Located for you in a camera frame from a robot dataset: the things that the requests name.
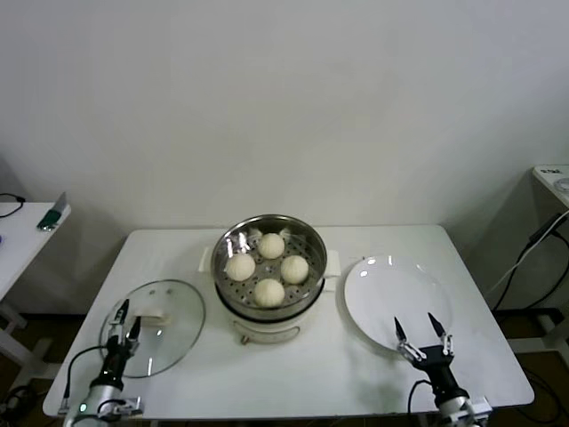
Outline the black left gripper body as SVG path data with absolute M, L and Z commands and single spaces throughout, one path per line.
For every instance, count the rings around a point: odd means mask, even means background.
M 107 355 L 101 368 L 101 384 L 123 388 L 123 375 L 126 363 L 132 356 L 132 342 L 109 339 L 106 344 Z

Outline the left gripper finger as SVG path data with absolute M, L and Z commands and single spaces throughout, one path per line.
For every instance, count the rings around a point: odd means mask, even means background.
M 115 316 L 109 322 L 108 339 L 115 339 L 118 344 L 124 341 L 124 323 L 128 314 L 130 300 L 125 299 L 118 308 Z
M 139 346 L 139 335 L 141 330 L 141 317 L 137 316 L 131 329 L 125 336 L 125 346 L 130 354 L 133 354 Z

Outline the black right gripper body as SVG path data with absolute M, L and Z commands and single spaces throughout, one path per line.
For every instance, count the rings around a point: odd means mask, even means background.
M 436 399 L 454 399 L 459 396 L 459 385 L 455 380 L 450 365 L 453 356 L 445 355 L 442 346 L 420 348 L 425 355 L 420 360 L 413 359 L 414 368 L 427 374 Z

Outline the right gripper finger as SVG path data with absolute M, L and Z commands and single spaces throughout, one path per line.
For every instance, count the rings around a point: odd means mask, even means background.
M 397 351 L 408 361 L 423 361 L 425 354 L 408 341 L 405 331 L 397 317 L 394 317 L 394 322 L 397 337 Z
M 445 356 L 453 356 L 454 355 L 453 337 L 446 332 L 442 323 L 439 322 L 432 313 L 429 312 L 428 316 L 430 323 L 442 345 L 443 354 Z

